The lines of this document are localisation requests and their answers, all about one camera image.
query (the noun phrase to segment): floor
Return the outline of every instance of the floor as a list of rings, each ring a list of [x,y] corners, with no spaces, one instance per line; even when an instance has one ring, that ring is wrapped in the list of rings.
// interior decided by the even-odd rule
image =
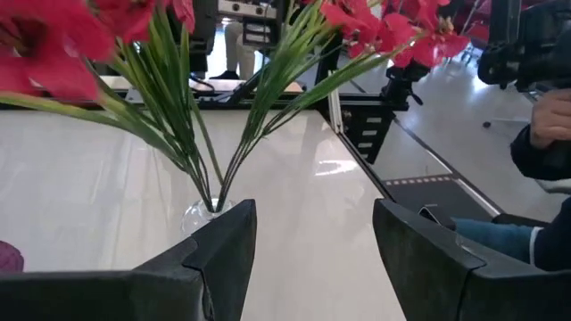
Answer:
[[[225,61],[224,46],[224,37],[217,37],[214,53],[209,57],[211,70],[207,77],[224,71],[225,65],[221,63]],[[261,54],[256,53],[257,68],[261,61]],[[346,62],[342,57],[340,65]],[[315,72],[315,68],[309,70],[299,80],[311,87]],[[487,86],[476,74],[475,62],[467,66],[458,58],[435,68],[414,86],[424,105],[410,99],[410,110],[399,113],[398,119],[501,210],[551,221],[566,196],[545,193],[534,180],[523,177],[511,162],[509,143],[523,125],[493,122],[490,128],[482,127],[493,118],[528,119],[532,104],[513,86],[505,91],[498,86]],[[379,93],[386,81],[385,67],[382,67],[354,82],[368,93]],[[340,91],[358,93],[360,90],[347,83]],[[447,172],[399,126],[392,126],[372,167],[381,179]]]

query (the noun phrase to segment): white table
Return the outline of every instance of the white table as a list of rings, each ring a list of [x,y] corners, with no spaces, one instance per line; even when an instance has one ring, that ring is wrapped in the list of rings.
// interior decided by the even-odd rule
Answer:
[[[204,117],[226,165],[246,112]],[[35,111],[0,111],[0,182],[0,240],[27,271],[133,268],[184,237],[198,199],[131,134]],[[230,194],[258,211],[243,320],[404,320],[371,225],[380,197],[315,111],[263,141]]]

